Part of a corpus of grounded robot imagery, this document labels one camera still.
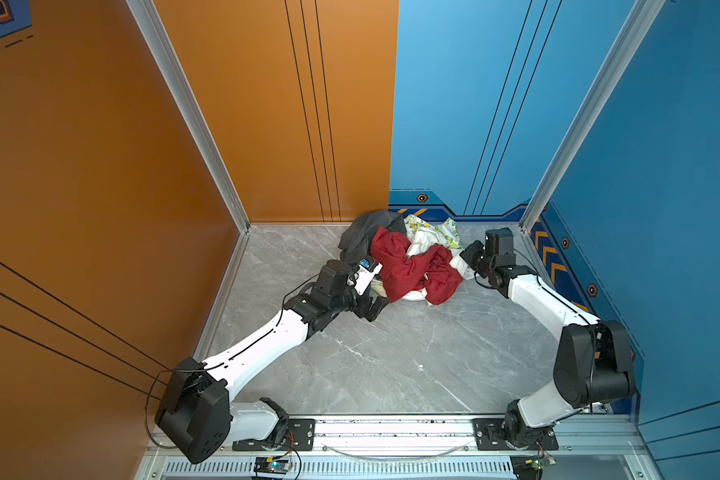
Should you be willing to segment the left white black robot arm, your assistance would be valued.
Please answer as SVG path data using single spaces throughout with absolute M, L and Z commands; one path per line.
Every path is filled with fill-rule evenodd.
M 238 394 L 282 355 L 311 339 L 344 312 L 374 321 L 388 305 L 371 294 L 381 264 L 327 261 L 320 272 L 286 293 L 278 312 L 258 330 L 202 361 L 188 357 L 169 370 L 155 414 L 156 426 L 192 464 L 229 442 L 290 447 L 289 414 L 270 398 L 237 401 Z

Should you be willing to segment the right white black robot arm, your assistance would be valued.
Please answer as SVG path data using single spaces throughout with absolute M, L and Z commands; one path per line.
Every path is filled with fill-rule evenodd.
M 567 300 L 537 271 L 516 262 L 513 232 L 488 230 L 460 253 L 487 287 L 521 306 L 558 341 L 552 380 L 508 404 L 503 422 L 486 435 L 512 449 L 538 447 L 553 427 L 586 407 L 629 398 L 637 391 L 627 329 Z

